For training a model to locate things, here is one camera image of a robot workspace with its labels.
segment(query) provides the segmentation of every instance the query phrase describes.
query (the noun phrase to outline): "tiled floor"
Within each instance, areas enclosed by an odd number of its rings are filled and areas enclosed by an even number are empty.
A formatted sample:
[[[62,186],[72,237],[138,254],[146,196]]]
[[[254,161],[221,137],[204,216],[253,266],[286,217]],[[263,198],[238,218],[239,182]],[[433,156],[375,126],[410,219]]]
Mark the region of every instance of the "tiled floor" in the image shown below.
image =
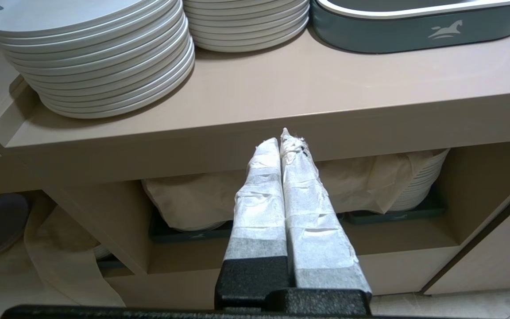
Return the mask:
[[[510,290],[424,296],[416,293],[374,297],[374,315],[418,315],[510,319]]]

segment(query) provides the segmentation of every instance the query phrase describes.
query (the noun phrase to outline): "teal tray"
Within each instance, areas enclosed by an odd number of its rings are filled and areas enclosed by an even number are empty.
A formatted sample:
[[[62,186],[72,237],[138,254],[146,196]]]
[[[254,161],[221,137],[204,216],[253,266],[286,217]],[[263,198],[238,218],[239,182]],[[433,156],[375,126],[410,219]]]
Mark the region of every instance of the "teal tray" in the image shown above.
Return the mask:
[[[398,222],[419,218],[435,218],[441,216],[447,209],[440,192],[432,186],[428,196],[412,210],[405,212],[388,212],[387,214],[372,213],[367,210],[348,212],[348,222],[354,225],[374,224],[376,222]]]

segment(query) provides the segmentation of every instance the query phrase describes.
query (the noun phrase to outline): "horse logo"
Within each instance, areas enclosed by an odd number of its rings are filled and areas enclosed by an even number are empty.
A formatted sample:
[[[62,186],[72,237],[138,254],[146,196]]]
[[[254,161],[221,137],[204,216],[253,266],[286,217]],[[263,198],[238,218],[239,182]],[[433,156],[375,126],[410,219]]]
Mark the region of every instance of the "horse logo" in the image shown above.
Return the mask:
[[[462,20],[457,20],[447,28],[433,27],[431,29],[437,31],[429,35],[429,39],[452,38],[456,34],[461,34],[461,32],[458,31],[458,27],[461,26],[463,23],[464,22]]]

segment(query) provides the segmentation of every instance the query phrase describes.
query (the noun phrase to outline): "plate stack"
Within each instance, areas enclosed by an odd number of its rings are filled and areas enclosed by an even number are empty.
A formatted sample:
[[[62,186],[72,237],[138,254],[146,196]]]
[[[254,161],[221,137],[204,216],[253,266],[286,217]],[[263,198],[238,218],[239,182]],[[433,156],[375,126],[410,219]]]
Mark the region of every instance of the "plate stack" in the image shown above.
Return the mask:
[[[430,187],[434,184],[438,175],[440,175],[440,170],[446,155],[448,155],[448,151],[450,149],[437,152],[437,155],[427,162],[425,167],[419,171],[409,186],[403,190],[391,208],[389,208],[389,212],[412,210],[428,196]]]
[[[194,43],[207,50],[247,52],[270,48],[299,34],[308,0],[184,0]]]
[[[66,117],[112,117],[175,89],[194,65],[180,0],[0,0],[0,49]]]

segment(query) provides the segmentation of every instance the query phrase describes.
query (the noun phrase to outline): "cabinet door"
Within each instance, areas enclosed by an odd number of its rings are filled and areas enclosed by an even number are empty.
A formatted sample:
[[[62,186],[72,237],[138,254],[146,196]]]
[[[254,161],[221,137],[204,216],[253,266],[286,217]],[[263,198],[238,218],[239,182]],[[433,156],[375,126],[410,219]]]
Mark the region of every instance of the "cabinet door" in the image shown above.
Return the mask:
[[[510,214],[425,293],[505,288],[510,288]]]

